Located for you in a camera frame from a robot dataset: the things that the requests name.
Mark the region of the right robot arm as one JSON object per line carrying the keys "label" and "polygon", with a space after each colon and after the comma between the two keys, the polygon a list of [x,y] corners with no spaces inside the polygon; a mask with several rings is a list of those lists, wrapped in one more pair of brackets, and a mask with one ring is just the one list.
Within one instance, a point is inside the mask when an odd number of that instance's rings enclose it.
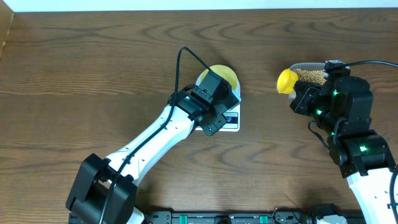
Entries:
{"label": "right robot arm", "polygon": [[370,128],[373,94],[358,77],[329,76],[319,85],[297,81],[290,107],[310,116],[328,134],[324,144],[354,193],[366,223],[395,223],[396,168],[387,141]]}

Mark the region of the yellow measuring scoop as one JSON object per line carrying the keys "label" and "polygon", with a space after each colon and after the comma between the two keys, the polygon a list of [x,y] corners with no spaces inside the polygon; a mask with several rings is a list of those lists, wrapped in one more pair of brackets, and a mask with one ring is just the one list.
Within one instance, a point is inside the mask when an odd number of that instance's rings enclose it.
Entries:
{"label": "yellow measuring scoop", "polygon": [[278,77],[277,91],[282,94],[291,94],[294,91],[294,85],[299,80],[296,72],[285,69]]}

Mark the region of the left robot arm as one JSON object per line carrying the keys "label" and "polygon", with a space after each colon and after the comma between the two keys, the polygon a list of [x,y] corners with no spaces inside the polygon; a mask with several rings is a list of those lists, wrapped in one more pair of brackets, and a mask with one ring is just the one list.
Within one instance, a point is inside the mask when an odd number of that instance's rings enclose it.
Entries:
{"label": "left robot arm", "polygon": [[66,208],[83,223],[142,223],[137,187],[174,145],[200,129],[207,136],[238,131],[240,83],[229,67],[204,71],[170,96],[161,115],[137,138],[104,159],[89,155],[76,175]]}

